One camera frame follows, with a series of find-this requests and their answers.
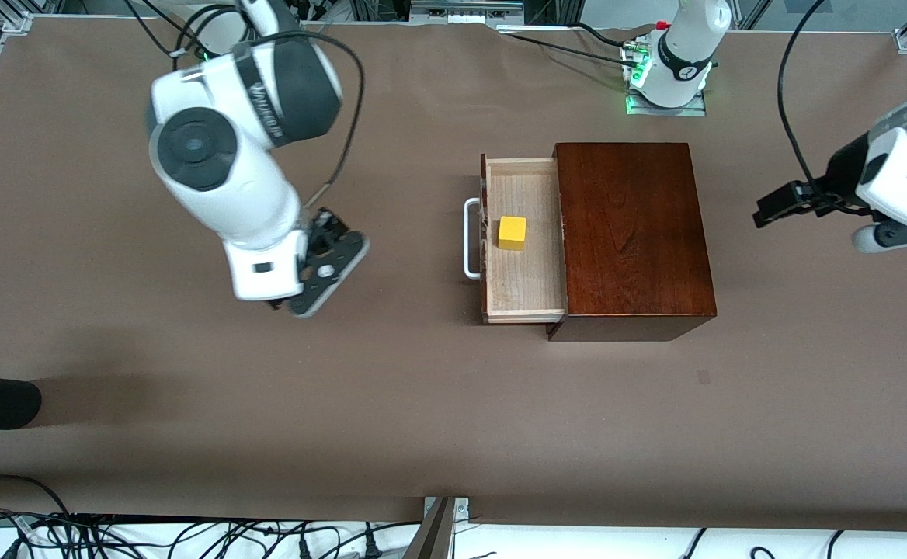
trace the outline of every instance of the wood grain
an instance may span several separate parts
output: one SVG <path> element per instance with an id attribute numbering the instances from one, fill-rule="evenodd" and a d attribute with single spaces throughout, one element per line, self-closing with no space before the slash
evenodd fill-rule
<path id="1" fill-rule="evenodd" d="M 556 161 L 486 159 L 482 173 L 485 320 L 514 325 L 559 321 L 564 314 L 564 270 Z M 497 248 L 502 216 L 526 218 L 525 250 Z"/>
<path id="2" fill-rule="evenodd" d="M 568 317 L 715 316 L 685 143 L 561 143 Z"/>

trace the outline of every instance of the open drawer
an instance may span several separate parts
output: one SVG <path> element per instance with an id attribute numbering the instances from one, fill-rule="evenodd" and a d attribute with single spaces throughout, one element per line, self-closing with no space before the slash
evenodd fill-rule
<path id="1" fill-rule="evenodd" d="M 481 205 L 481 271 L 467 262 Z M 522 251 L 497 248 L 502 216 L 526 218 Z M 554 341 L 673 340 L 716 316 L 685 143 L 559 143 L 553 157 L 481 156 L 464 205 L 464 271 L 493 325 L 547 325 Z"/>
<path id="2" fill-rule="evenodd" d="M 502 216 L 526 218 L 526 247 L 497 247 Z M 485 322 L 555 323 L 565 313 L 557 160 L 481 156 L 481 289 Z"/>

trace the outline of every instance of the white floor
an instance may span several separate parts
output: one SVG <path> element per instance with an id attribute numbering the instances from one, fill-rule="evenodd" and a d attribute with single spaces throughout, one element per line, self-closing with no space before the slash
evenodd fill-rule
<path id="1" fill-rule="evenodd" d="M 345 539 L 359 534 L 363 523 L 314 523 L 312 528 L 332 525 Z M 169 545 L 186 524 L 153 524 L 113 527 L 113 533 L 137 543 Z M 283 529 L 294 523 L 283 523 Z M 173 559 L 200 559 L 202 553 L 226 530 L 227 524 L 212 528 L 207 533 L 177 546 Z M 195 534 L 202 528 L 188 532 Z M 494 552 L 493 559 L 570 559 L 589 557 L 595 559 L 677 559 L 686 552 L 696 530 L 691 528 L 575 528 L 546 526 L 497 526 L 458 525 L 454 559 L 476 559 Z M 415 534 L 415 527 L 399 527 L 378 532 L 375 537 L 382 551 L 401 549 L 408 545 Z M 829 530 L 736 530 L 713 529 L 702 537 L 693 559 L 746 559 L 754 546 L 763 546 L 773 552 L 776 559 L 823 559 Z M 0 557 L 16 537 L 13 528 L 0 528 Z M 272 536 L 254 535 L 266 544 Z M 44 543 L 40 538 L 36 543 Z M 308 534 L 307 542 L 314 559 L 320 559 L 336 544 L 332 531 Z M 140 548 L 145 559 L 166 559 L 166 548 Z M 215 551 L 208 557 L 215 557 Z M 341 558 L 347 559 L 364 553 L 363 539 L 344 548 Z M 229 559 L 260 559 L 264 554 L 259 545 L 247 540 L 234 543 Z M 109 559 L 126 559 L 126 555 L 108 551 Z M 20 558 L 27 558 L 25 549 Z M 270 559 L 289 559 L 298 556 L 297 537 L 287 538 L 277 547 Z M 756 555 L 766 559 L 762 554 Z M 845 532 L 836 542 L 835 559 L 902 559 L 907 558 L 907 533 Z M 37 559 L 62 559 L 59 551 L 36 552 Z"/>

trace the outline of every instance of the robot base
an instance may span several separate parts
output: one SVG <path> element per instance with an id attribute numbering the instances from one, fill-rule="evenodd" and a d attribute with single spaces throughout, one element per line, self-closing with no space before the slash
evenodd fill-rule
<path id="1" fill-rule="evenodd" d="M 333 212 L 320 208 L 309 232 L 308 255 L 301 267 L 304 289 L 294 297 L 270 300 L 271 308 L 279 309 L 287 302 L 287 310 L 298 318 L 309 318 L 336 291 L 367 254 L 370 243 L 364 234 L 351 231 Z"/>
<path id="2" fill-rule="evenodd" d="M 670 109 L 666 106 L 653 105 L 638 89 L 627 82 L 627 114 L 652 114 L 653 116 L 705 116 L 705 96 L 696 93 L 686 106 Z"/>

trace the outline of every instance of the metal handle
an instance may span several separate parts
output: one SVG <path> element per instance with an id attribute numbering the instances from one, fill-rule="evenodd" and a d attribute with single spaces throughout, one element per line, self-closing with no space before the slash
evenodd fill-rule
<path id="1" fill-rule="evenodd" d="M 480 280 L 481 273 L 471 271 L 471 263 L 468 258 L 468 240 L 471 238 L 471 234 L 468 232 L 468 221 L 471 216 L 468 213 L 467 209 L 471 208 L 475 204 L 481 204 L 481 198 L 468 198 L 467 202 L 464 202 L 464 275 L 467 276 L 468 280 Z"/>

